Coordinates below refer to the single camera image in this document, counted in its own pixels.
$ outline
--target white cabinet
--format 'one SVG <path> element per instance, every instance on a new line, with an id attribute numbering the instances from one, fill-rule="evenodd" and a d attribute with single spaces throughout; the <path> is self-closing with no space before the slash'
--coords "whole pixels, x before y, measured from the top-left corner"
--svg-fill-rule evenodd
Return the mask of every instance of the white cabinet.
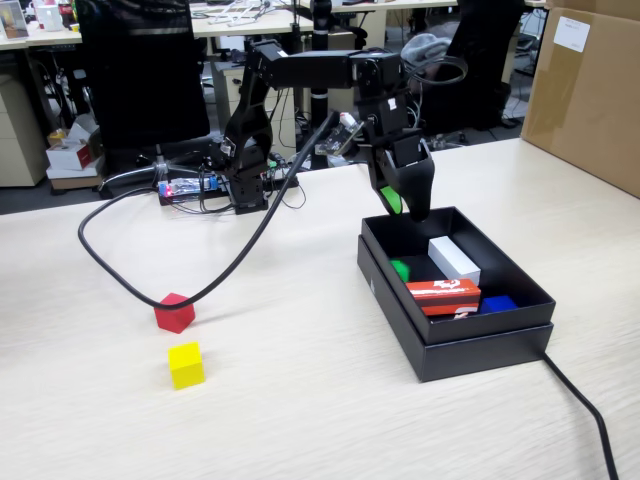
<path id="1" fill-rule="evenodd" d="M 24 87 L 0 74 L 0 187 L 32 187 L 42 180 L 46 149 Z"/>

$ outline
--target black box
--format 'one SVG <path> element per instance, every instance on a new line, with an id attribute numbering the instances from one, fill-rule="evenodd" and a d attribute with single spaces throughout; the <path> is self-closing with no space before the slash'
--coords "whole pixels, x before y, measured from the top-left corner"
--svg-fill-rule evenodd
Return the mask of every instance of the black box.
<path id="1" fill-rule="evenodd" d="M 391 259 L 412 264 L 411 282 L 440 280 L 429 240 L 448 236 L 482 271 L 482 297 L 509 295 L 516 310 L 427 317 Z M 432 210 L 422 223 L 408 214 L 365 218 L 358 265 L 421 381 L 539 360 L 555 301 L 456 208 Z"/>

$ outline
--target red cube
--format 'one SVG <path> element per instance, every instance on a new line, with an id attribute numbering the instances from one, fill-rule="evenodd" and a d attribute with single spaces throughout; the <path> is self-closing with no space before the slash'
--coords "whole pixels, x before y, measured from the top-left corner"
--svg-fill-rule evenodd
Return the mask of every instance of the red cube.
<path id="1" fill-rule="evenodd" d="M 187 297 L 183 297 L 177 293 L 170 293 L 160 303 L 164 305 L 175 305 L 185 300 L 188 300 Z M 196 311 L 193 305 L 178 310 L 160 310 L 159 308 L 154 308 L 153 310 L 156 313 L 158 326 L 173 333 L 182 333 L 196 318 Z"/>

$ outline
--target office chair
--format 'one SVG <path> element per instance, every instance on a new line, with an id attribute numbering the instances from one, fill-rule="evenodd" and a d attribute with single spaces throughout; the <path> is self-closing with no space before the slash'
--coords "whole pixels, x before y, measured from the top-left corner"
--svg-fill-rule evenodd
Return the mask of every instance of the office chair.
<path id="1" fill-rule="evenodd" d="M 421 117 L 427 135 L 500 125 L 511 94 L 511 87 L 502 82 L 502 72 L 524 0 L 458 0 L 458 5 L 460 25 L 447 55 L 464 59 L 469 70 L 462 82 L 424 93 Z M 443 68 L 436 79 L 455 75 Z"/>
<path id="2" fill-rule="evenodd" d="M 200 83 L 202 45 L 193 37 L 188 0 L 78 0 L 78 20 L 93 112 L 103 144 L 111 148 L 155 146 L 151 165 L 122 178 L 198 170 L 167 160 L 161 144 L 210 133 Z"/>

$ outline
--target red box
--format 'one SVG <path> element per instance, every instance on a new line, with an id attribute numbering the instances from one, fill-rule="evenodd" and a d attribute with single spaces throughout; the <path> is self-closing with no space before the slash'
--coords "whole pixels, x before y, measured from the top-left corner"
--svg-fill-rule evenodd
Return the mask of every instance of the red box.
<path id="1" fill-rule="evenodd" d="M 411 282 L 406 285 L 425 315 L 478 311 L 480 289 L 468 278 Z"/>
<path id="2" fill-rule="evenodd" d="M 59 143 L 47 150 L 47 157 L 56 170 L 82 170 L 91 163 L 89 147 L 84 144 Z"/>

